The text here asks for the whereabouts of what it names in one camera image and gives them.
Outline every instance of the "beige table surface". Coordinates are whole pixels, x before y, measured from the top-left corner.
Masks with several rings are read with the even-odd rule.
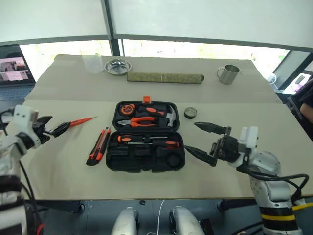
[[[127,173],[107,168],[105,159],[86,166],[87,156],[102,128],[112,124],[117,102],[27,100],[25,105],[52,115],[47,128],[64,121],[98,116],[56,139],[30,150],[22,158],[37,199],[134,199],[134,198],[242,198],[252,197],[247,175],[219,160],[216,167],[186,153],[186,165],[177,172]],[[209,150],[219,137],[207,133],[194,121],[232,126],[238,137],[243,126],[259,127],[258,148],[274,153],[284,175],[308,173],[303,194],[313,194],[313,144],[289,110],[275,103],[182,103],[176,102],[184,144]],[[187,106],[198,110],[194,120],[182,114]]]
[[[104,63],[113,57],[103,56]],[[105,71],[86,71],[82,57],[58,55],[38,80],[27,99],[48,100],[152,100],[201,103],[281,103],[268,82],[250,60],[170,59],[125,57],[136,72],[201,73],[202,84],[127,82],[126,75],[115,76]],[[237,65],[242,70],[231,86],[216,77],[218,67]]]
[[[112,57],[103,57],[106,62]],[[81,56],[58,55],[41,76],[25,105],[52,115],[47,128],[98,116],[77,126],[36,150],[22,161],[37,199],[133,199],[133,198],[242,198],[252,197],[248,176],[226,162],[217,167],[186,152],[186,165],[177,172],[113,172],[103,159],[86,166],[87,156],[101,129],[112,124],[115,106],[122,100],[152,100],[176,103],[181,126],[178,132],[186,145],[209,150],[219,137],[193,125],[208,121],[232,126],[239,137],[243,126],[259,127],[258,148],[271,151],[282,163],[284,175],[308,173],[311,180],[303,189],[313,194],[313,144],[268,82],[249,60],[165,59],[126,57],[132,71],[202,73],[202,84],[127,82],[126,76],[86,72]],[[242,70],[230,86],[218,82],[216,70],[235,64]],[[194,120],[183,116],[184,108],[198,110]],[[9,125],[8,131],[14,132]]]

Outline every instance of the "pliers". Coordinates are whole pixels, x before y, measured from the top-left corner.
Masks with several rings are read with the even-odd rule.
[[[122,120],[118,121],[117,124],[120,125],[130,125],[131,127],[139,127],[139,126],[154,126],[155,124],[140,124],[138,122],[141,121],[156,121],[155,117],[133,117],[130,120]]]

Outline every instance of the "window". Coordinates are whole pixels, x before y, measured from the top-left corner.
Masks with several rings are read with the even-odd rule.
[[[20,47],[36,81],[58,54],[111,56],[108,40],[40,43]]]
[[[285,58],[288,50],[223,44],[123,40],[125,56],[248,59],[267,78]]]

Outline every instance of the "green rolled mat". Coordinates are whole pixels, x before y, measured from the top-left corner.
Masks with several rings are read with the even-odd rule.
[[[161,72],[128,72],[127,81],[131,82],[170,82],[200,84],[203,74],[161,73]]]

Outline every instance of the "laptop screen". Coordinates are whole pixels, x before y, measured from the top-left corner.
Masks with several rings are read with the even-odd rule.
[[[34,83],[20,46],[0,46],[0,86]]]

